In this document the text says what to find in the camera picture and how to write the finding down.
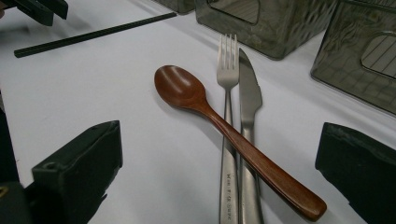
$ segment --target black object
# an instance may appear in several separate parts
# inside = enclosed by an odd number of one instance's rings
[[[315,164],[367,223],[396,220],[396,151],[347,127],[325,123]]]
[[[121,166],[120,123],[93,126],[35,166],[26,189],[0,184],[1,223],[86,224]]]
[[[9,136],[6,114],[0,109],[0,183],[20,181],[11,137]]]
[[[172,18],[175,16],[177,16],[177,14],[175,12],[171,12],[168,14],[163,14],[161,16],[148,18],[148,19],[145,19],[142,21],[134,21],[134,22],[123,24],[123,25],[107,28],[104,30],[87,33],[85,35],[76,35],[76,36],[69,37],[66,39],[57,40],[57,41],[49,42],[47,44],[37,45],[37,46],[33,46],[30,48],[26,48],[26,49],[17,49],[14,51],[14,54],[15,54],[15,57],[17,57],[17,58],[26,57],[29,55],[48,51],[51,49],[58,49],[58,48],[65,47],[68,45],[77,44],[79,42],[94,39],[94,38],[101,37],[104,35],[111,35],[111,34],[114,34],[117,32],[132,29],[132,28],[135,28],[138,26],[149,24],[149,23],[153,23],[155,21],[166,20],[166,19],[169,19],[169,18]]]
[[[53,24],[53,14],[66,20],[68,5],[64,0],[2,0],[7,8],[16,7],[35,21]]]

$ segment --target clear plastic box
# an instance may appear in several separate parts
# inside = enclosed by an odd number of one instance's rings
[[[281,60],[330,22],[336,0],[195,0],[197,21]]]
[[[342,0],[312,78],[396,114],[396,0]]]

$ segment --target black stick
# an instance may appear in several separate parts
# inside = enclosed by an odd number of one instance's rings
[[[22,57],[26,57],[26,56],[29,56],[29,55],[33,55],[33,54],[41,53],[41,52],[44,52],[44,51],[48,51],[48,50],[51,50],[51,49],[58,49],[58,48],[65,47],[65,46],[68,46],[68,45],[77,44],[79,42],[83,42],[83,41],[86,41],[86,40],[94,39],[96,37],[100,37],[100,36],[104,36],[104,35],[111,35],[111,34],[114,34],[116,32],[132,29],[132,28],[135,28],[135,27],[138,27],[138,26],[142,26],[142,25],[146,25],[146,24],[149,24],[149,23],[153,23],[153,22],[156,22],[156,21],[166,20],[166,19],[169,19],[169,18],[173,18],[176,15],[177,14],[175,12],[171,12],[171,13],[168,13],[168,14],[163,14],[161,16],[148,18],[148,19],[145,19],[145,20],[142,20],[142,21],[134,21],[134,22],[131,22],[131,23],[126,23],[126,24],[123,24],[123,25],[107,28],[107,29],[104,29],[104,30],[87,33],[85,35],[76,35],[76,36],[69,37],[69,38],[66,38],[66,39],[57,40],[57,41],[49,42],[49,43],[42,44],[42,45],[36,45],[36,46],[30,47],[30,48],[26,48],[26,49],[17,49],[17,50],[14,51],[14,55],[17,58],[22,58]]]

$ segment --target metal fork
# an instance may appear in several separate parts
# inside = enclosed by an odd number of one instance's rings
[[[219,42],[218,83],[225,90],[224,119],[233,125],[231,89],[239,81],[239,49],[236,35],[222,35]],[[220,180],[219,223],[238,223],[238,178],[236,151],[223,137]]]

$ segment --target white table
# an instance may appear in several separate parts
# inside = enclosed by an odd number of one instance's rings
[[[223,114],[216,81],[219,33],[192,12],[132,30],[17,59],[15,49],[170,12],[147,0],[69,0],[68,19],[52,27],[15,8],[0,20],[0,88],[21,182],[30,170],[92,125],[118,119],[124,164],[90,223],[218,223],[220,133],[157,94],[155,71],[181,66],[205,85]],[[256,146],[328,205],[318,223],[364,223],[315,169],[324,122],[345,125],[396,148],[396,118],[310,77],[323,34],[275,62],[240,47],[262,87]],[[233,89],[239,130],[238,88]],[[308,223],[262,182],[266,223]]]

